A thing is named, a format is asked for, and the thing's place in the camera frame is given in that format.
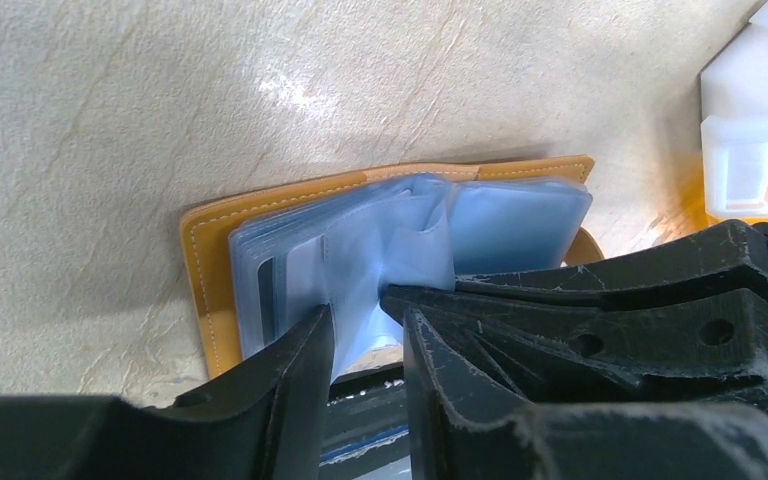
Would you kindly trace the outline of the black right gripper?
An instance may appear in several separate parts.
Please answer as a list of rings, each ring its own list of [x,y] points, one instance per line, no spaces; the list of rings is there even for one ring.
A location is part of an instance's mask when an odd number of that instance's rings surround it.
[[[750,291],[766,286],[768,234],[722,223],[598,262],[462,278],[459,292],[392,286],[380,304],[533,401],[768,410],[768,302]]]

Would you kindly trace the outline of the white plastic bin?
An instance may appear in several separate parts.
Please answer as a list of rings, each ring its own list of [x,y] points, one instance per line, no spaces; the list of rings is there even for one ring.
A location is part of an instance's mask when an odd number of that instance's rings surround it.
[[[701,72],[700,92],[707,213],[768,218],[768,2]]]

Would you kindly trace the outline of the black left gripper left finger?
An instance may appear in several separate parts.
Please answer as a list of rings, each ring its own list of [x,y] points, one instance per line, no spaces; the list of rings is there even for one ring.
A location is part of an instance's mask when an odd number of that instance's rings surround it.
[[[323,305],[166,408],[1,396],[0,479],[313,479],[334,348]]]

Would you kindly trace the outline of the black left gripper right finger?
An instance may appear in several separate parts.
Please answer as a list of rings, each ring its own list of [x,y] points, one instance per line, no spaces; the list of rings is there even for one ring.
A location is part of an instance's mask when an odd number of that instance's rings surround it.
[[[768,479],[768,416],[737,403],[533,403],[404,317],[417,479]]]

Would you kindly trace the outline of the yellow plastic bin middle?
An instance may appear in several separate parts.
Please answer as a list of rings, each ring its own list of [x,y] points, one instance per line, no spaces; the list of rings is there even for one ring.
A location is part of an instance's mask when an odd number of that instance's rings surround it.
[[[747,229],[768,234],[768,218],[719,219],[706,210],[704,187],[701,183],[690,185],[680,194],[681,211],[690,220],[693,232],[704,230],[717,224],[729,224],[736,227],[744,225]]]

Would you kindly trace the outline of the yellow leather card holder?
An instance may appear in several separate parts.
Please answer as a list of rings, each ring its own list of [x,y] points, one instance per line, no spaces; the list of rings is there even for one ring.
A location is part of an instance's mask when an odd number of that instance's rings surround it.
[[[185,213],[183,256],[210,377],[331,309],[339,375],[402,330],[379,305],[391,284],[443,290],[460,276],[586,263],[592,198],[584,155],[412,163],[231,196]]]

